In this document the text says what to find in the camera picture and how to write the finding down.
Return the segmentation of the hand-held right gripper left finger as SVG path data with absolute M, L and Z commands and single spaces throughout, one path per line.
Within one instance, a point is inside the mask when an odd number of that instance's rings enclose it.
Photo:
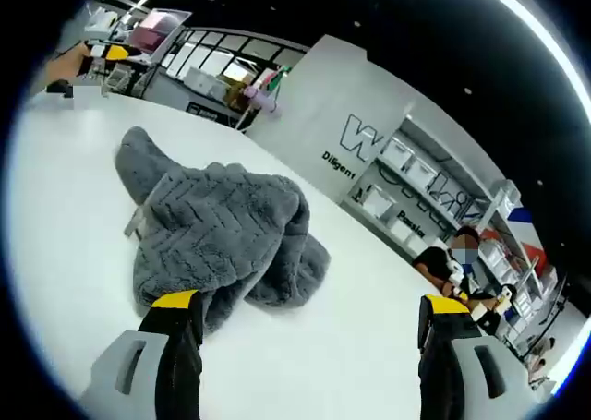
M 89 419 L 199 419 L 201 294 L 166 294 L 137 330 L 120 334 L 91 367 L 79 398 Z

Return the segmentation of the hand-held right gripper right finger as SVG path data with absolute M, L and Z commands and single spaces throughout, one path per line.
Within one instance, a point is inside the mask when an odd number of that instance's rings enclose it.
M 422 419 L 533 419 L 544 406 L 523 364 L 456 300 L 421 298 L 417 347 Z

